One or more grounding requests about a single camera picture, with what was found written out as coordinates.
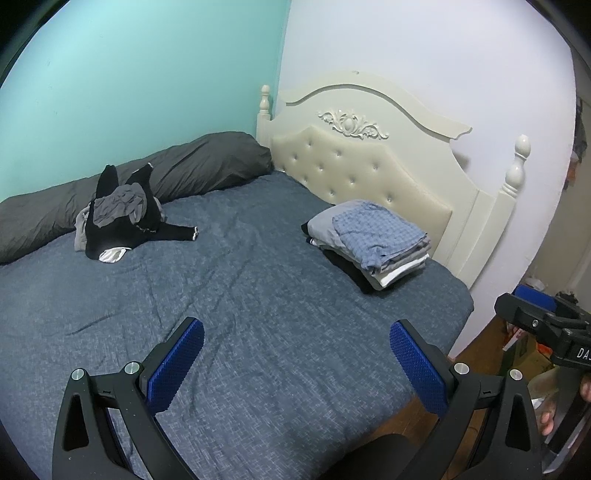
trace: mattress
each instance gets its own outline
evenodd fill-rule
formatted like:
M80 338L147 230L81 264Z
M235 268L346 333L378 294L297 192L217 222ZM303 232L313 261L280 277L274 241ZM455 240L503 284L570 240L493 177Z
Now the mattress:
M375 294L300 225L327 208L284 173L164 206L196 242L150 242L116 264L73 251L73 234L0 267L0 419L41 480L68 375L142 360L186 316L205 345L157 419L202 480L310 479L395 414L412 390L389 350L406 318L448 351L473 303L429 261ZM134 471L147 473L115 424Z

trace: tufted headboard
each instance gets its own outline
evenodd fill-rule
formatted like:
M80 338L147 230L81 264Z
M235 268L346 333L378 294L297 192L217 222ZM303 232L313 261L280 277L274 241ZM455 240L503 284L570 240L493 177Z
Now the tufted headboard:
M275 168L327 202L367 199L416 223L433 241L433 259L472 285L523 183L525 135L494 197L472 183L450 148L450 139L471 128L429 111L389 80L330 74L280 92L285 107L273 120L268 86L261 92L256 138L270 147Z

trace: blue object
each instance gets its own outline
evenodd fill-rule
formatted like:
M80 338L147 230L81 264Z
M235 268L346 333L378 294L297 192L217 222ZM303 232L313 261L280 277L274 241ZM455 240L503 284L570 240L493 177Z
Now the blue object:
M425 409L443 417L448 406L445 382L400 322L390 327L390 348Z
M152 415L166 410L203 347L205 329L193 320L148 380L146 404Z
M542 309L556 312L556 302L553 297L534 288L528 287L527 285L518 285L514 290L513 295L519 299L533 303Z

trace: teal wall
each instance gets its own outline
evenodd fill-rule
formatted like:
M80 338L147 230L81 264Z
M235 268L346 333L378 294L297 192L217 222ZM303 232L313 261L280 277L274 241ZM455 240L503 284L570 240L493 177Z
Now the teal wall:
M202 134L255 132L289 0L70 0L0 88L0 200Z

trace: gray pillow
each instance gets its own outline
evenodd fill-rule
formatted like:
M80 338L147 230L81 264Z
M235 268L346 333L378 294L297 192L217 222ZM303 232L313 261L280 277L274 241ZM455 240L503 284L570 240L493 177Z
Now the gray pillow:
M125 182L138 168L154 167L150 185L161 203L232 187L267 174L271 152L243 132L204 135L117 167ZM100 174L0 203L0 264L33 252L74 231L76 215L88 205Z

